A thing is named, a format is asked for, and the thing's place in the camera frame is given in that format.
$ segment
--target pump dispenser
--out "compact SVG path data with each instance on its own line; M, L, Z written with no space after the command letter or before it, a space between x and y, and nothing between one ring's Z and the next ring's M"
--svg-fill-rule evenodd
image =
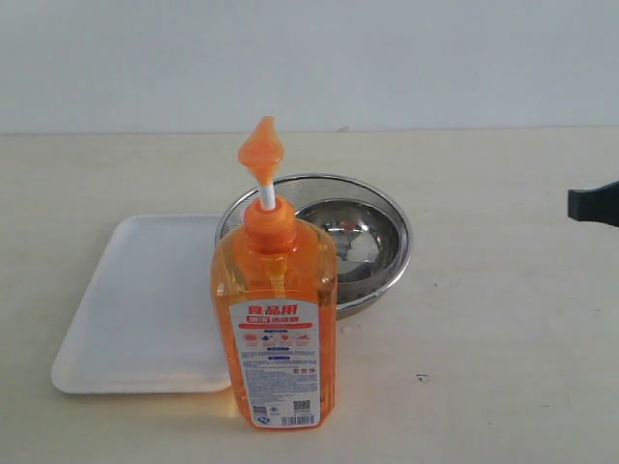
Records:
M274 119L262 118L239 150L258 198L244 225L220 240L211 267L239 411L267 429L316 427L335 404L336 247L275 195L283 153Z

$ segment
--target stainless steel bowl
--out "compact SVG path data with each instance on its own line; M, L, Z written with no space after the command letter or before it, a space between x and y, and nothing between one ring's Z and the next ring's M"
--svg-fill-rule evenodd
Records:
M274 181L278 194L297 208L297 218L327 231L338 248L338 319L375 303L404 273L412 231L398 204L377 188L334 174L297 174ZM221 217L216 242L243 223L257 188Z

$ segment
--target white wall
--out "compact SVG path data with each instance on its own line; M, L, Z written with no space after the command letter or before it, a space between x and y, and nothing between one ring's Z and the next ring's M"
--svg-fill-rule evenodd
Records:
M618 0L0 0L0 131L619 124Z

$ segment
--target product label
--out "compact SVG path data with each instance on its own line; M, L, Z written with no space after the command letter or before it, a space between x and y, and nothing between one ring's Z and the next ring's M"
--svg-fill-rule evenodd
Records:
M320 421L318 305L286 299L233 304L230 317L251 418L259 427Z

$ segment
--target white table surface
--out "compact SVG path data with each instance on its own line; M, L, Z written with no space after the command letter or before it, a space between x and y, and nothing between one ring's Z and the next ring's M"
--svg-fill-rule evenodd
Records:
M114 226L222 211L251 186L244 139L0 137L0 462L617 459L619 229L568 219L566 196L619 179L619 128L284 134L281 174L368 181L415 233L400 283L340 322L338 404L316 430L254 431L229 391L56 391Z

